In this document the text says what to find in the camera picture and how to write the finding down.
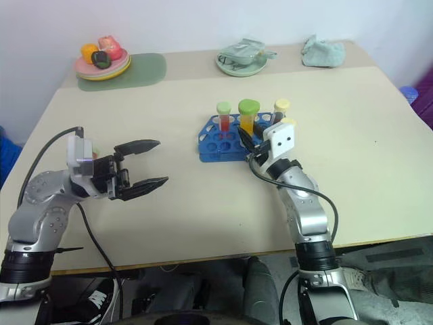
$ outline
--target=blue object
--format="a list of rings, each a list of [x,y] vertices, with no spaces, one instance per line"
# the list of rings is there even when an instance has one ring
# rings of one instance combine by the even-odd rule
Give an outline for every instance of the blue object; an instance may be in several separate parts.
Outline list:
[[[412,104],[418,98],[418,90],[411,86],[403,86],[400,92],[406,97],[409,104]]]
[[[3,129],[0,127],[0,188],[15,165],[21,150],[21,147],[3,136]]]
[[[316,35],[307,39],[301,53],[302,63],[305,66],[335,68],[341,66],[346,58],[346,48],[343,43],[318,41]]]
[[[203,163],[213,163],[217,161],[244,161],[245,156],[249,153],[247,149],[241,146],[238,121],[239,114],[230,114],[229,132],[219,131],[219,117],[214,115],[203,127],[198,135],[198,152],[200,160]],[[271,113],[258,113],[256,123],[263,129],[271,126]],[[257,136],[253,136],[255,144],[260,143]]]

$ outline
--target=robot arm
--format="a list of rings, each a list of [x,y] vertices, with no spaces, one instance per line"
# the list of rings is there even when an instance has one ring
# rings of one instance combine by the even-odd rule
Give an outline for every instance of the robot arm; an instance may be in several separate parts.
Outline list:
[[[58,246],[74,204],[89,196],[130,200],[168,180],[153,178],[130,186],[128,170],[122,167],[125,155],[146,152],[158,144],[154,140],[129,142],[116,146],[113,155],[93,159],[90,140],[77,135],[68,138],[68,169],[46,171],[34,177],[9,221],[9,238],[0,271],[0,318],[10,316],[8,324],[34,324],[36,318],[21,322],[14,317],[24,315],[24,310],[38,311],[48,304],[46,288],[51,282],[49,273],[54,255],[70,250]],[[27,301],[28,308],[17,309],[14,303],[18,301]]]
[[[289,186],[317,191],[317,184],[303,172],[300,163],[287,158],[288,151],[294,147],[293,125],[277,123],[265,130],[255,125],[254,133],[263,139],[260,145],[255,145],[240,129],[241,139],[253,152],[260,173],[267,173],[272,180]],[[253,157],[250,157],[252,169]],[[358,320],[343,271],[336,261],[327,216],[317,195],[283,186],[278,191],[287,211],[300,266],[298,300],[303,324]]]

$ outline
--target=beige table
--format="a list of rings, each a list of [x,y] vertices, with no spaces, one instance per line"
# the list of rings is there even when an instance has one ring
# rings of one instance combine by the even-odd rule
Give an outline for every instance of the beige table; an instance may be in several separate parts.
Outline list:
[[[341,68],[310,69],[299,65],[293,54],[295,72],[285,70],[292,61],[284,57],[280,63],[270,62],[263,73],[238,79],[203,60],[212,58],[213,52],[207,51],[193,53],[202,58],[197,66],[207,66],[203,77],[191,72],[181,79],[170,72],[177,69],[180,74],[181,64],[193,63],[185,63],[188,56],[179,53],[167,55],[167,79],[149,87],[84,92],[73,79],[66,80],[1,191],[0,246],[5,246],[7,222],[37,152],[58,131],[82,125],[102,155],[134,139],[162,143],[146,154],[128,156],[124,165],[131,181],[168,175],[164,186],[128,202],[83,204],[115,265],[128,268],[293,249],[273,186],[256,179],[244,162],[202,163],[198,158],[198,131],[217,102],[236,106],[243,98],[260,101],[262,111],[270,111],[280,97],[292,102],[288,115],[298,126],[290,158],[297,158],[336,203],[336,246],[432,233],[433,134],[371,59],[355,45],[347,46],[358,55],[358,67],[348,56]],[[292,53],[293,48],[280,47],[280,52]],[[66,139],[56,142],[37,172],[64,169],[65,150]],[[323,206],[332,223],[329,207]],[[78,209],[71,211],[61,246],[85,249],[56,255],[55,274],[105,267]]]

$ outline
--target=white wall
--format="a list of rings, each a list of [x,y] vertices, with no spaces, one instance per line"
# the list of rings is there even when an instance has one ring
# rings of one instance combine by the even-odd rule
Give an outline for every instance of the white wall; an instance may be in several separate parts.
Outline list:
[[[84,43],[131,53],[217,49],[245,36],[352,39],[396,86],[433,58],[432,0],[0,0],[0,125],[25,142]]]

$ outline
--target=pink plate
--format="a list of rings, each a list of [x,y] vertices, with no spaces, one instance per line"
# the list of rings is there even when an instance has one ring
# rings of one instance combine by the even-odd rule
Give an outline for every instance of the pink plate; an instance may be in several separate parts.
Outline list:
[[[128,52],[122,49],[122,56],[120,57],[120,59],[112,61],[111,66],[107,69],[98,69],[94,65],[86,63],[86,61],[84,61],[83,57],[81,56],[75,61],[75,71],[81,74],[85,74],[88,77],[98,77],[103,74],[108,74],[112,71],[115,71],[125,62],[127,62],[128,58]]]

